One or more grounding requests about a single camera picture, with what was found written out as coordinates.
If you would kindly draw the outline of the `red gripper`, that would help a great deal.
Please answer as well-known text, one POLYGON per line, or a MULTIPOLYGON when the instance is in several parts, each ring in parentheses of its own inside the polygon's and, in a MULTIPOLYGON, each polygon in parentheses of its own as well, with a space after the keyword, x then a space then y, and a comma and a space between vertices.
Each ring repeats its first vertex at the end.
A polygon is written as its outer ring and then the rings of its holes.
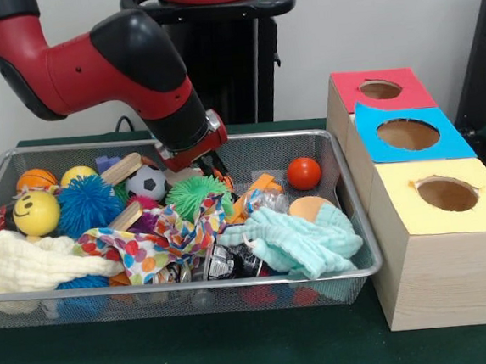
POLYGON ((222 162, 216 150, 228 140, 226 126, 220 116, 213 110, 206 111, 206 122, 209 130, 201 141, 190 149, 183 151, 171 151, 163 143, 160 143, 160 157, 162 162, 173 172, 182 171, 200 158, 201 171, 204 176, 216 177, 215 169, 222 175, 228 175, 228 169, 222 162))

